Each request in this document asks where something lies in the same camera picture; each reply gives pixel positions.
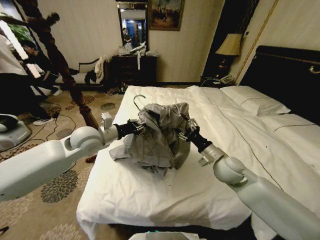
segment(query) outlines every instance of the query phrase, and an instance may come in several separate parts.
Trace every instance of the dresser drawer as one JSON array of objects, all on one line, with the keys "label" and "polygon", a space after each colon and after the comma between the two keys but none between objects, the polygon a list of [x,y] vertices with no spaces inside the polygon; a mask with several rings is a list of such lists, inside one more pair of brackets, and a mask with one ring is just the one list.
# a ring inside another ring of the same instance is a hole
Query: dresser drawer
[{"label": "dresser drawer", "polygon": [[112,71],[115,81],[130,85],[153,86],[157,76],[157,57],[142,56],[138,69],[137,56],[114,56]]}]

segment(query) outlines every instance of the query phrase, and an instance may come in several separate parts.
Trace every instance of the black pants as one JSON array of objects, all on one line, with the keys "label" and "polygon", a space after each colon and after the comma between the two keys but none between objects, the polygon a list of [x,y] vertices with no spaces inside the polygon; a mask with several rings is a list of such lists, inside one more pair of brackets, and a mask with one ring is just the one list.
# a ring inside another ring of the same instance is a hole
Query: black pants
[{"label": "black pants", "polygon": [[18,115],[25,111],[41,119],[50,119],[30,88],[32,82],[28,75],[0,73],[0,112]]},{"label": "black pants", "polygon": [[41,76],[41,78],[39,79],[39,81],[41,81],[39,84],[37,84],[38,87],[42,87],[45,89],[49,89],[53,92],[57,91],[58,88],[56,88],[54,86],[56,79],[58,78],[58,76],[50,73],[49,76],[46,78],[46,80],[42,80],[44,78],[44,76]]}]

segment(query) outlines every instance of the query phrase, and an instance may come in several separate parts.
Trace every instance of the shoe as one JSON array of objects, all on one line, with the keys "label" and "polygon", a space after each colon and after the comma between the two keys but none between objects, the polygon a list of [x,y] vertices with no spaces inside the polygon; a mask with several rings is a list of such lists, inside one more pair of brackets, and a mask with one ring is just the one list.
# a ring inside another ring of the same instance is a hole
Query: shoe
[{"label": "shoe", "polygon": [[55,91],[53,93],[53,96],[58,96],[60,93],[62,93],[62,90],[61,89],[58,89],[57,91]]},{"label": "shoe", "polygon": [[55,89],[51,91],[53,96],[58,96],[60,93],[62,93],[62,90],[60,89],[59,86],[55,86]]},{"label": "shoe", "polygon": [[43,124],[47,124],[47,123],[51,123],[53,120],[55,120],[54,118],[50,118],[50,119],[39,119],[37,121],[33,122],[33,125],[35,126],[41,126]]}]

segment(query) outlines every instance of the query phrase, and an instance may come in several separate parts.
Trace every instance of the black headboard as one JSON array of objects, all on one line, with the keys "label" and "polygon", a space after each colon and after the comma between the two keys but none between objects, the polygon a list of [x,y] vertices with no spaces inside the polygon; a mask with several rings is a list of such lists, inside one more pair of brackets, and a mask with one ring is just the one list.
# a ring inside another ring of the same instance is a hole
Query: black headboard
[{"label": "black headboard", "polygon": [[320,125],[320,51],[258,46],[240,85],[285,104]]}]

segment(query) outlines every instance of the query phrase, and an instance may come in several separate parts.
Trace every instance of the patterned carpet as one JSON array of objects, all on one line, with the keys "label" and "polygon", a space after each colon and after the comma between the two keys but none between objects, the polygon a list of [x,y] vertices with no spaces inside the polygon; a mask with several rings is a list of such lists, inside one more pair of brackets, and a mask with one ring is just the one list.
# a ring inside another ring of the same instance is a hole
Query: patterned carpet
[{"label": "patterned carpet", "polygon": [[[98,122],[102,112],[108,111],[114,116],[123,98],[123,95],[107,95],[97,91],[83,91],[83,95]],[[34,126],[32,122],[35,119],[29,114],[20,115],[19,119],[32,129],[32,135],[18,148],[1,152],[0,162],[31,149],[46,139],[64,138],[74,128],[86,125],[77,105],[66,91],[58,96],[50,96],[41,105],[51,115],[60,112],[56,122]],[[76,209],[92,167],[93,164],[86,163],[84,157],[67,173],[30,194],[16,200],[0,202],[0,228],[9,226],[7,232],[0,233],[0,240],[88,239],[77,223]],[[97,239],[127,240],[128,236],[105,225],[99,228]]]}]

